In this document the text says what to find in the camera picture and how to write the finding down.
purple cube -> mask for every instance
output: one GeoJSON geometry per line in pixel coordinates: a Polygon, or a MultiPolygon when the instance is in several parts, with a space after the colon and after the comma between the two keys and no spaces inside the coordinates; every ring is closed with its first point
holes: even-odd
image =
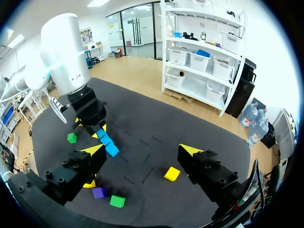
{"type": "Polygon", "coordinates": [[[93,189],[93,194],[95,199],[108,197],[108,192],[105,188],[95,188],[93,189]]]}

black mat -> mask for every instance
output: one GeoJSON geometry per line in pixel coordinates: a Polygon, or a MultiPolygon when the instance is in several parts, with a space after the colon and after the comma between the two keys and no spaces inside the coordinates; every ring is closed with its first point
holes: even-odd
{"type": "MultiPolygon", "coordinates": [[[[107,156],[96,182],[102,187],[112,186],[112,193],[125,196],[126,202],[125,207],[115,208],[109,205],[109,198],[95,199],[91,189],[82,189],[67,208],[93,219],[133,226],[191,228],[210,222],[217,205],[188,180],[177,161],[179,143],[212,149],[227,168],[239,173],[241,182],[247,178],[250,150],[245,140],[117,85],[92,78],[89,86],[98,99],[108,103],[107,131],[120,149],[115,158],[107,156]],[[163,177],[170,166],[181,170],[175,182],[163,177]]],[[[66,96],[60,102],[67,104],[66,96]]],[[[60,165],[72,148],[99,144],[83,128],[75,131],[77,144],[69,144],[66,138],[72,132],[75,113],[69,109],[64,116],[68,124],[49,108],[33,124],[34,155],[42,177],[60,165]]]]}

green cube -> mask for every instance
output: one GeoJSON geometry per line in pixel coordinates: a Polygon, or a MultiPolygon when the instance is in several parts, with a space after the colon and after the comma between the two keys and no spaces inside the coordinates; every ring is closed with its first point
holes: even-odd
{"type": "Polygon", "coordinates": [[[124,206],[125,197],[115,196],[111,197],[110,205],[118,208],[122,208],[124,206]]]}
{"type": "Polygon", "coordinates": [[[67,140],[70,142],[70,144],[74,144],[77,142],[77,135],[70,133],[67,135],[67,140]]]}

water bottle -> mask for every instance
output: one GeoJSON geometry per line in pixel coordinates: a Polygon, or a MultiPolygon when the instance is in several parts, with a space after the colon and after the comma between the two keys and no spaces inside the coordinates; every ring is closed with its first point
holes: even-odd
{"type": "Polygon", "coordinates": [[[251,144],[257,144],[268,133],[268,122],[269,119],[260,119],[249,132],[249,141],[251,144]]]}
{"type": "Polygon", "coordinates": [[[257,102],[254,104],[249,104],[245,111],[242,113],[239,122],[242,127],[249,127],[255,118],[257,117],[257,102]]]}
{"type": "Polygon", "coordinates": [[[257,111],[257,116],[256,119],[253,121],[253,123],[251,124],[251,129],[254,128],[254,126],[257,124],[257,122],[260,121],[260,119],[267,119],[267,115],[266,115],[267,109],[259,109],[257,111]]]}

ceiling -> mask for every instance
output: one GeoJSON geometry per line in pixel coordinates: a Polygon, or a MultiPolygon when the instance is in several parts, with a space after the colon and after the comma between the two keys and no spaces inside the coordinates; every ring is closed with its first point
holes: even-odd
{"type": "Polygon", "coordinates": [[[16,10],[16,13],[7,23],[7,27],[14,30],[13,35],[8,40],[7,37],[1,41],[1,45],[7,46],[19,34],[24,36],[24,40],[36,35],[41,31],[43,25],[62,13],[75,13],[81,17],[89,14],[104,14],[132,2],[133,0],[110,0],[101,7],[90,7],[88,4],[92,0],[25,0],[16,10]]]}

